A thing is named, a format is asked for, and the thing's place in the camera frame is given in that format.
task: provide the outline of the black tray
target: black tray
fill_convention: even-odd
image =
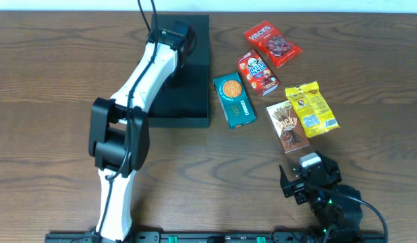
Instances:
[[[207,128],[209,120],[210,38],[208,15],[158,15],[159,28],[171,29],[176,20],[189,23],[197,43],[178,77],[162,87],[148,112],[150,127]]]

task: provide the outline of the red snack box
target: red snack box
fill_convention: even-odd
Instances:
[[[303,51],[294,43],[289,42],[274,25],[266,20],[246,31],[244,35],[252,44],[266,53],[277,68]]]
[[[279,81],[255,50],[240,57],[235,64],[259,96],[266,95],[278,87]]]

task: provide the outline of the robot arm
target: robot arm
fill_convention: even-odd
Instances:
[[[148,111],[158,91],[165,81],[173,78],[175,73],[186,62],[192,52],[194,31],[189,25],[176,22],[173,30],[158,30],[159,42],[157,54],[141,77],[131,97],[127,111],[128,96],[132,86],[146,68],[154,53],[154,32],[149,34],[144,56],[130,76],[129,80],[111,97],[110,100],[98,98],[92,106],[90,120],[89,153],[95,158],[101,179],[101,216],[96,227],[97,237],[108,240],[123,241],[130,231],[132,219],[130,203],[132,185],[148,153]],[[127,123],[126,112],[131,112],[133,122],[130,136],[125,131],[111,128],[110,123]],[[125,141],[130,142],[130,153],[125,158]],[[114,183],[107,176],[114,175],[124,163],[120,175]]]
[[[144,56],[129,77],[129,80],[119,89],[119,91],[113,94],[111,99],[115,99],[116,104],[124,107],[127,105],[129,91],[138,76],[140,76],[142,70],[149,63],[154,47],[154,43],[147,43]],[[159,43],[155,62],[150,66],[147,73],[145,73],[144,77],[137,85],[134,97],[132,98],[131,107],[140,107],[143,112],[148,113],[159,89],[166,79],[175,72],[178,65],[177,61],[177,51],[173,50],[169,45]]]

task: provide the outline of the wooden table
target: wooden table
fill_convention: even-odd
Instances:
[[[211,13],[211,79],[236,72],[243,32],[268,20],[304,52],[276,69],[282,87],[258,116],[229,130],[211,89],[211,126],[151,128],[132,217],[165,231],[305,228],[308,205],[284,198],[278,164],[315,149],[343,183],[385,216],[390,242],[417,242],[417,15]],[[0,12],[0,242],[42,242],[50,230],[89,230],[101,187],[88,155],[90,106],[128,79],[144,51],[138,12]],[[318,80],[340,129],[282,155],[264,108],[284,86]],[[364,209],[361,227],[382,231]]]

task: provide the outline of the cookie image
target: cookie image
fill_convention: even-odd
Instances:
[[[251,57],[248,59],[248,68],[252,68],[256,65],[258,65],[258,60],[256,60],[256,58]]]
[[[271,77],[270,70],[264,70],[264,80],[268,80]]]
[[[229,80],[223,84],[223,93],[229,98],[236,98],[242,94],[242,85],[236,80]]]

